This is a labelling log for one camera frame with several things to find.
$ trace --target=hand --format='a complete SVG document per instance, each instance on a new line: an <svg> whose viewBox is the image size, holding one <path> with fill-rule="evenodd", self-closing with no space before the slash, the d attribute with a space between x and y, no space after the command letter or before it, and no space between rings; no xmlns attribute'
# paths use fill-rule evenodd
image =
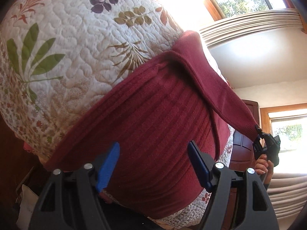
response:
<svg viewBox="0 0 307 230"><path fill-rule="evenodd" d="M274 164L270 160L267 160L267 156L265 154L262 154L256 161L255 171L258 175L267 173L264 184L269 184L274 173Z"/></svg>

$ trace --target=quilted bedspread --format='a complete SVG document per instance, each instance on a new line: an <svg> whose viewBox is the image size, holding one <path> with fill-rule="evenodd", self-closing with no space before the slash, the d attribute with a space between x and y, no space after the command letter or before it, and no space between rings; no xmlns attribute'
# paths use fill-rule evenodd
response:
<svg viewBox="0 0 307 230"><path fill-rule="evenodd" d="M47 160L92 105L181 33L158 0L18 0L0 25L0 112ZM227 166L232 135L221 156ZM162 221L197 224L209 197L204 190Z"/></svg>

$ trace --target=black clamp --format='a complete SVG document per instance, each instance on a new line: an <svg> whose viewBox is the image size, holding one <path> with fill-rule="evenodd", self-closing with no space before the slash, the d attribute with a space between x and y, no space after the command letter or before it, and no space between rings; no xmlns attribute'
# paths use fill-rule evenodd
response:
<svg viewBox="0 0 307 230"><path fill-rule="evenodd" d="M222 228L231 188L237 188L232 230L279 229L268 193L254 169L230 170L201 152L194 141L188 144L188 156L201 186L211 193L199 230Z"/></svg>
<svg viewBox="0 0 307 230"><path fill-rule="evenodd" d="M255 126L258 132L258 138L253 142L254 156L257 160L262 154L266 154L268 160L272 161L274 166L279 164L278 153L280 151L280 138L279 136L273 137L269 133L262 132L259 126ZM262 147L260 139L264 139L265 144Z"/></svg>
<svg viewBox="0 0 307 230"><path fill-rule="evenodd" d="M111 230L98 194L119 158L119 144L74 172L55 169L32 214L29 230Z"/></svg>

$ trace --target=maroon sweater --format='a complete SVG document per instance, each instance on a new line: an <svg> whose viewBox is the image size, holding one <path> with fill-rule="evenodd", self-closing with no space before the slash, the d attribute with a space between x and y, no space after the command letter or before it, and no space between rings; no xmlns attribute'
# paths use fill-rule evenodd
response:
<svg viewBox="0 0 307 230"><path fill-rule="evenodd" d="M121 153L107 191L122 205L160 219L203 189L188 142L195 140L217 160L229 137L226 122L256 139L249 109L208 64L199 34L188 31L95 104L45 167L78 169L117 141Z"/></svg>

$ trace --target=wooden door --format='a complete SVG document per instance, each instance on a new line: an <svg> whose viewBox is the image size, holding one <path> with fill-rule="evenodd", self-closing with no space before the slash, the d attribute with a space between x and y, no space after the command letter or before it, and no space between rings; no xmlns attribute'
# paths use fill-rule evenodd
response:
<svg viewBox="0 0 307 230"><path fill-rule="evenodd" d="M249 108L256 122L259 124L258 103L249 100L243 100L243 102ZM255 160L253 142L238 131L235 131L233 135L233 148L229 168L231 170L245 171L247 168L254 166ZM221 230L230 229L232 215L234 212L235 200L236 189L231 189L228 199L227 212Z"/></svg>

